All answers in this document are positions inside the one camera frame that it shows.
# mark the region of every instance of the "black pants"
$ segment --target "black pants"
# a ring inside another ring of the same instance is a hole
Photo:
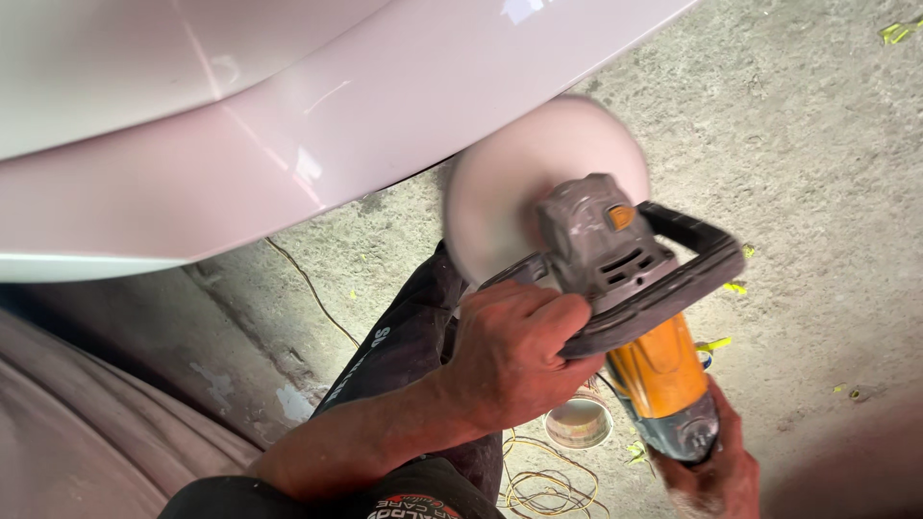
[[[465,287],[440,242],[401,288],[312,418],[337,404],[400,389],[448,362],[457,324],[452,312]],[[502,433],[495,432],[429,455],[448,460],[485,497],[496,501],[503,469],[501,442]]]

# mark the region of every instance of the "hand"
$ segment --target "hand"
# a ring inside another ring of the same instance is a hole
[[[714,379],[708,391],[718,411],[718,439],[711,457],[693,467],[650,449],[654,464],[680,517],[689,519],[758,519],[760,464],[744,450],[740,416]]]
[[[557,353],[586,324],[576,294],[509,280],[465,297],[452,360],[432,375],[485,433],[521,425],[564,404],[603,365],[604,355]]]

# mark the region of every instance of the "forearm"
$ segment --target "forearm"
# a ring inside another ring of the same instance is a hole
[[[248,471],[300,501],[366,487],[414,457],[484,436],[446,395],[439,370],[340,404],[289,432]]]

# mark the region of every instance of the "polishing pad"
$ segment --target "polishing pad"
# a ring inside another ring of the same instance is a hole
[[[650,197],[638,143],[583,97],[557,97],[463,151],[443,208],[446,245],[461,275],[478,286],[542,250],[535,204],[590,173],[612,175],[632,205]]]

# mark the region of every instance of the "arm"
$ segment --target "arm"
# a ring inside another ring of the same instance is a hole
[[[447,365],[302,424],[249,475],[299,501],[329,499],[367,487],[420,454],[540,416],[602,366],[603,356],[557,355],[589,318],[582,297],[531,284],[508,281],[465,297]]]
[[[760,464],[744,450],[740,416],[709,377],[720,429],[712,455],[686,467],[651,449],[679,516],[688,519],[759,519]]]

